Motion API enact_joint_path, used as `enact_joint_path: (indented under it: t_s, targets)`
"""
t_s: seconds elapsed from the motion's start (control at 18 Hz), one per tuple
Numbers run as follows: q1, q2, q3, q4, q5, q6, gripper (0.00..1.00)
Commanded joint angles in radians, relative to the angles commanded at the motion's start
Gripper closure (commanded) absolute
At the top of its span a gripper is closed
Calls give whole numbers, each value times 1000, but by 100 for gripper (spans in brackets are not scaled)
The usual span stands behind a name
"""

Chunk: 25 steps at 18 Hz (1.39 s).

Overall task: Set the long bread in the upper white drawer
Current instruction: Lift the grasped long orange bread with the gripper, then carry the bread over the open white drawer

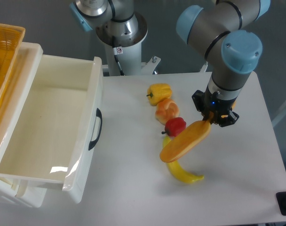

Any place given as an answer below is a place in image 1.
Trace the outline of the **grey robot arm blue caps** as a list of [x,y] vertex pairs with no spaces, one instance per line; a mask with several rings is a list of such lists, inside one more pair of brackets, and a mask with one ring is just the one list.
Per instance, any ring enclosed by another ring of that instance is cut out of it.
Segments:
[[238,120],[233,105],[262,54],[261,40],[244,27],[269,7],[268,0],[218,0],[209,11],[192,5],[180,14],[177,34],[213,67],[206,90],[192,95],[204,120],[221,127]]

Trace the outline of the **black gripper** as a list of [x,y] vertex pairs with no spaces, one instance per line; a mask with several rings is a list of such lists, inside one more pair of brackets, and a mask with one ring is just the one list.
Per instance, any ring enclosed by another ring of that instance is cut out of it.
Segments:
[[197,90],[192,95],[192,100],[204,121],[220,127],[234,125],[239,119],[239,115],[233,111],[236,99],[222,100],[218,95],[217,91],[212,94],[208,89],[205,92]]

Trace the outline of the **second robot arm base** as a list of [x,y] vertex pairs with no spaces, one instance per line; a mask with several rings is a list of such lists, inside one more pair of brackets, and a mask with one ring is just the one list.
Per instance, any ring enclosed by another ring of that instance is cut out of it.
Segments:
[[131,47],[146,38],[147,22],[133,0],[74,0],[69,8],[84,31],[95,30],[111,47]]

